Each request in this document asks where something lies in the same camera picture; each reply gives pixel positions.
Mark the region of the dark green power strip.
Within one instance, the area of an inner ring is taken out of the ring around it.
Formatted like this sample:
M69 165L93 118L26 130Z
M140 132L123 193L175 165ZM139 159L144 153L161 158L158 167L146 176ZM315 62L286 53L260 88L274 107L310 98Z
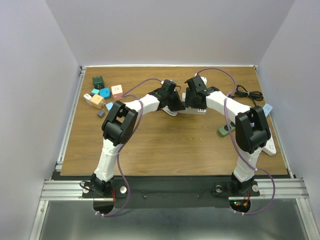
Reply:
M236 126L233 122L230 122L229 123L229 127L230 127L230 130L231 131L234 131ZM228 126L227 125L224 125L222 127L220 127L218 130L217 130L217 133L220 137L225 137L227 135L229 135L229 129L228 129Z

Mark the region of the pink cube adapter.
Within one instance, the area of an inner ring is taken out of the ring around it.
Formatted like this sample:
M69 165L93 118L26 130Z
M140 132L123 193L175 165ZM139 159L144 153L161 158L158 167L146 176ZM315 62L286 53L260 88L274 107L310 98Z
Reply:
M121 84L112 86L111 93L112 93L112 97L115 101L119 101L124 98L123 97L124 92L123 92L123 88L122 88Z

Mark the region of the blue square adapter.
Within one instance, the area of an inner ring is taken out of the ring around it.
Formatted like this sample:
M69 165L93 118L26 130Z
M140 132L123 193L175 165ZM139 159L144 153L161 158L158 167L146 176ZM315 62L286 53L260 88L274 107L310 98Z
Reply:
M111 97L111 92L109 88L102 88L99 90L99 95L104 99L109 99Z

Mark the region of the dark grey small adapter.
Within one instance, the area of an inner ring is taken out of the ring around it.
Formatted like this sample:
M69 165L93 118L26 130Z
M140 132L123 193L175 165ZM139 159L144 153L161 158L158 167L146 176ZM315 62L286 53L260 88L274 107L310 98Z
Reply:
M104 110L100 110L98 113L97 113L97 116L99 117L99 118L103 118L104 116L106 115L106 112L104 111Z

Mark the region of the orange cube adapter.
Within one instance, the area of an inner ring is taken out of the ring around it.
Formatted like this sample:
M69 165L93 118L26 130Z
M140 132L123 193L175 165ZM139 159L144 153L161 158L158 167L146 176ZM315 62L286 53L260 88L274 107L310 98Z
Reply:
M91 97L90 104L97 109L102 109L106 105L106 102L102 96L95 94Z

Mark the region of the dark green charger plug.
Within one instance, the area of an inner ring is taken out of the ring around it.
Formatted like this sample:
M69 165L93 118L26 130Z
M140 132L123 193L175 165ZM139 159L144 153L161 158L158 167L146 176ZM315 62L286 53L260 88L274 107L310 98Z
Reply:
M99 75L99 76L94 76L94 77L92 78L92 84L93 84L93 87L94 87L95 89L98 89L98 90L105 88L104 79L103 79L103 77L102 77L101 75Z

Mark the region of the light blue power strip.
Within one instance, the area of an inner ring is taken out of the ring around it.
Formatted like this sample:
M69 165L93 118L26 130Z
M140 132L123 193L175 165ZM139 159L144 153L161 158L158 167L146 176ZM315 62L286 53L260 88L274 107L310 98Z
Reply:
M262 107L262 109L263 109L264 115L267 117L267 116L271 113L273 107L272 107L270 104L266 103L266 104Z

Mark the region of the teal usb charger plug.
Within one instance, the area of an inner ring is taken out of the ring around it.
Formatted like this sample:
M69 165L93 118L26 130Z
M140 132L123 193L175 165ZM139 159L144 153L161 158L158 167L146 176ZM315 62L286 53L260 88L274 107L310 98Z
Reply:
M90 92L90 95L93 97L94 95L99 95L100 94L100 90L99 89L96 89L94 88L91 92Z

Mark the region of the white triangular power strip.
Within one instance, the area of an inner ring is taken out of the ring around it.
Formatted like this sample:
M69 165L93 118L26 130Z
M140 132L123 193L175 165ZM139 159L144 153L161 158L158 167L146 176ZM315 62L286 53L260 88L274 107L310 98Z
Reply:
M269 156L274 156L277 153L272 134L270 134L270 138L267 140L265 146L262 148L262 151Z

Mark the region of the light blue small adapter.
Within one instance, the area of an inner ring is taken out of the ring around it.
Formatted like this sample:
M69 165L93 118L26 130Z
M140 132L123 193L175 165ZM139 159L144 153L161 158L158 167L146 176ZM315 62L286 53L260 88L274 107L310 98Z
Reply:
M105 107L106 107L106 109L107 109L107 111L109 112L110 110L111 110L111 108L113 107L113 103L112 102L109 102L109 103L107 103L106 105L105 105Z

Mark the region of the white square adapter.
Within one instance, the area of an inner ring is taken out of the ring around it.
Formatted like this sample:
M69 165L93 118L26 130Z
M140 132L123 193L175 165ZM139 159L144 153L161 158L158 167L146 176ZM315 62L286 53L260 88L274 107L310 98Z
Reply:
M90 105L90 104L91 104L92 96L91 96L90 94L88 94L88 93L85 93L85 94L83 95L83 97L84 97L85 101Z

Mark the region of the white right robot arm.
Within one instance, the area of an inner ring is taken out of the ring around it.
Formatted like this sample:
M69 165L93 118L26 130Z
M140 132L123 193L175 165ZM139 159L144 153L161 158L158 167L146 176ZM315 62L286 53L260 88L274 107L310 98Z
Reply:
M271 138L264 110L250 107L227 97L216 87L207 87L204 77L188 79L185 105L194 109L212 109L224 115L226 122L235 124L235 136L231 141L238 154L237 165L232 173L236 178L230 182L231 192L242 195L248 190L247 181L255 174L259 155Z

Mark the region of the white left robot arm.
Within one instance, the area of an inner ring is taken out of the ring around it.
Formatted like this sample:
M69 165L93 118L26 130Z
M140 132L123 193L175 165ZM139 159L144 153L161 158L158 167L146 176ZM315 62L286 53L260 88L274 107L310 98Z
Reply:
M117 157L123 146L130 140L135 127L143 115L156 112L164 107L176 112L185 107L176 90L177 84L172 80L164 80L161 86L142 98L131 102L116 101L102 124L103 146L98 165L90 181L94 183L94 191L100 197L111 193L114 168Z

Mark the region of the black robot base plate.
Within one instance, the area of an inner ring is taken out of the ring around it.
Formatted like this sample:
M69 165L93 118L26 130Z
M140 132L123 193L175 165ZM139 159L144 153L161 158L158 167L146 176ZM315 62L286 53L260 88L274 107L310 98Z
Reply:
M258 183L251 180L238 186L229 175L206 176L116 176L103 192L90 181L81 181L82 197L93 201L103 212L125 209L229 208L231 199L245 202L260 195Z

